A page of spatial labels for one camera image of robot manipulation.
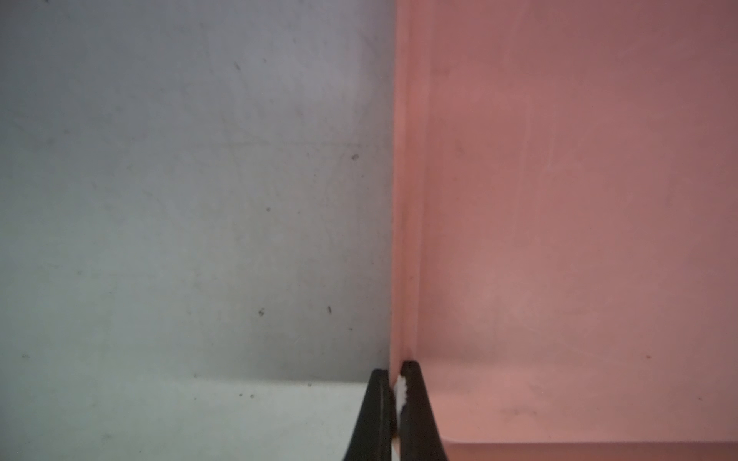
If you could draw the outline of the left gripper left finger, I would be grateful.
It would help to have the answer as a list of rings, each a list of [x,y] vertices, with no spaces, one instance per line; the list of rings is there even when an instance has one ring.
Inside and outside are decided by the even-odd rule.
[[[375,369],[367,384],[344,461],[390,461],[397,429],[388,370]]]

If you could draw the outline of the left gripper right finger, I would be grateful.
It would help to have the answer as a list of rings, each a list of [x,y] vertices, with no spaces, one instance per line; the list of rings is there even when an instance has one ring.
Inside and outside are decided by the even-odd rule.
[[[397,438],[403,461],[447,461],[420,364],[403,362],[396,381]]]

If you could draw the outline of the pink plastic tray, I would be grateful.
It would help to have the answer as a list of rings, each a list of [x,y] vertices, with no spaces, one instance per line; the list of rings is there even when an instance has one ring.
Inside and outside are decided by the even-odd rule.
[[[398,2],[393,186],[449,459],[736,459],[735,2]]]

